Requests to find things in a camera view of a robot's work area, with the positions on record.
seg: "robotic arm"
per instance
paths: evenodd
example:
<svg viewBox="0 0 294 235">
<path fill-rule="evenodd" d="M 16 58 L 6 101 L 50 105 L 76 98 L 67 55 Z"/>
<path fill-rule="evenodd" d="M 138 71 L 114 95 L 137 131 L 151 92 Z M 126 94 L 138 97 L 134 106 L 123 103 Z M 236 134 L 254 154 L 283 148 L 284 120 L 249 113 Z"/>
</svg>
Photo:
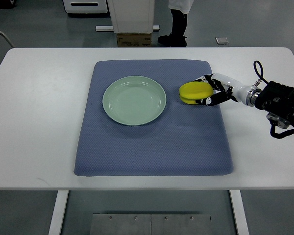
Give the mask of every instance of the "robotic arm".
<svg viewBox="0 0 294 235">
<path fill-rule="evenodd" d="M 261 74 L 257 71 L 256 65 L 260 66 Z M 263 68 L 259 61 L 254 62 L 255 71 L 259 77 L 253 86 L 245 86 L 239 81 L 225 75 L 215 73 L 202 76 L 195 81 L 209 83 L 218 93 L 212 96 L 196 100 L 197 104 L 213 106 L 230 99 L 242 102 L 247 106 L 255 106 L 257 109 L 268 112 L 267 119 L 271 124 L 270 134 L 278 139 L 294 134 L 294 88 L 276 82 L 267 82 L 263 78 Z M 266 83 L 263 91 L 257 86 L 261 81 Z M 293 129 L 276 133 L 276 126 Z"/>
</svg>

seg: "chair leg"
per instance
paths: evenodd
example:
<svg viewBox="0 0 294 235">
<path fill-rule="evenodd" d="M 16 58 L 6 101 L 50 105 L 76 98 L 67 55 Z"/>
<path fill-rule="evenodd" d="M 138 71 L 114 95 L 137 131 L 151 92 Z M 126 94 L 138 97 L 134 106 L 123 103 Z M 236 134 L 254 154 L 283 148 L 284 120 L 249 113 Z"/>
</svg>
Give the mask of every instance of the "chair leg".
<svg viewBox="0 0 294 235">
<path fill-rule="evenodd" d="M 4 33 L 2 33 L 1 31 L 0 31 L 0 35 L 10 44 L 10 46 L 12 47 L 12 48 L 15 48 L 15 46 L 13 45 L 13 43 L 10 41 L 10 39 L 4 34 Z"/>
</svg>

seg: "black shoe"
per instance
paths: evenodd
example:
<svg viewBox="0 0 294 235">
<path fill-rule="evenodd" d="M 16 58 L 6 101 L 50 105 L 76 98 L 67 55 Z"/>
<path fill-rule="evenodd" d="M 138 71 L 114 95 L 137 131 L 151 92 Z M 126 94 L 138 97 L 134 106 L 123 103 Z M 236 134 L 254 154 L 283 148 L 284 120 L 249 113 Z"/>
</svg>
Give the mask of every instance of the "black shoe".
<svg viewBox="0 0 294 235">
<path fill-rule="evenodd" d="M 166 47 L 186 47 L 187 43 L 185 41 L 185 36 L 176 37 L 172 34 L 160 36 L 158 38 L 158 43 L 165 45 Z"/>
</svg>

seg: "person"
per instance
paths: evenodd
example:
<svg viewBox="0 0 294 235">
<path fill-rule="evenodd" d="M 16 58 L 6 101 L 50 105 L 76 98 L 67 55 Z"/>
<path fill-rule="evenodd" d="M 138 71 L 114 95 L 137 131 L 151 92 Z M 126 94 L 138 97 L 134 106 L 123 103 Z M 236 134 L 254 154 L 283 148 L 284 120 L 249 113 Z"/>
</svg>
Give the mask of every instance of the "person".
<svg viewBox="0 0 294 235">
<path fill-rule="evenodd" d="M 158 42 L 167 47 L 186 47 L 185 30 L 187 14 L 190 12 L 194 0 L 169 0 L 172 14 L 172 32 L 170 35 L 160 36 Z"/>
</svg>

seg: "white table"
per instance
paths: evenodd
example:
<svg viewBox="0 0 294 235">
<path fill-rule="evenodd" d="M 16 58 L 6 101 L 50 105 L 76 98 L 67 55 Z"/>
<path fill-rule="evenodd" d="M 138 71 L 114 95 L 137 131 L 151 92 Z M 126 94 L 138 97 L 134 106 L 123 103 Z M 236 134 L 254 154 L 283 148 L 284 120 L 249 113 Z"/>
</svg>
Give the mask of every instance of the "white table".
<svg viewBox="0 0 294 235">
<path fill-rule="evenodd" d="M 233 101 L 221 104 L 234 164 L 229 175 L 74 175 L 95 63 L 115 59 L 205 60 L 246 85 L 257 80 L 259 60 L 266 80 L 294 86 L 294 56 L 281 47 L 12 49 L 0 66 L 0 189 L 294 188 L 294 135 L 272 138 L 266 111 Z"/>
</svg>

